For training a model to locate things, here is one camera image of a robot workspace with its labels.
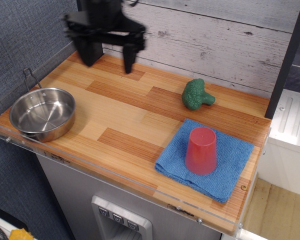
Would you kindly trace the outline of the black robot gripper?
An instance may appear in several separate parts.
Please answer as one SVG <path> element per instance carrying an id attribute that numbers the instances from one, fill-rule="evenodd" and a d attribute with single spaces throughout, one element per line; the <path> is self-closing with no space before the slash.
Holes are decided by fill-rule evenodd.
<path id="1" fill-rule="evenodd" d="M 137 50 L 145 49 L 146 27 L 124 15 L 120 0 L 84 0 L 84 10 L 63 15 L 83 63 L 91 67 L 102 56 L 102 43 L 123 47 L 124 69 L 132 72 Z"/>

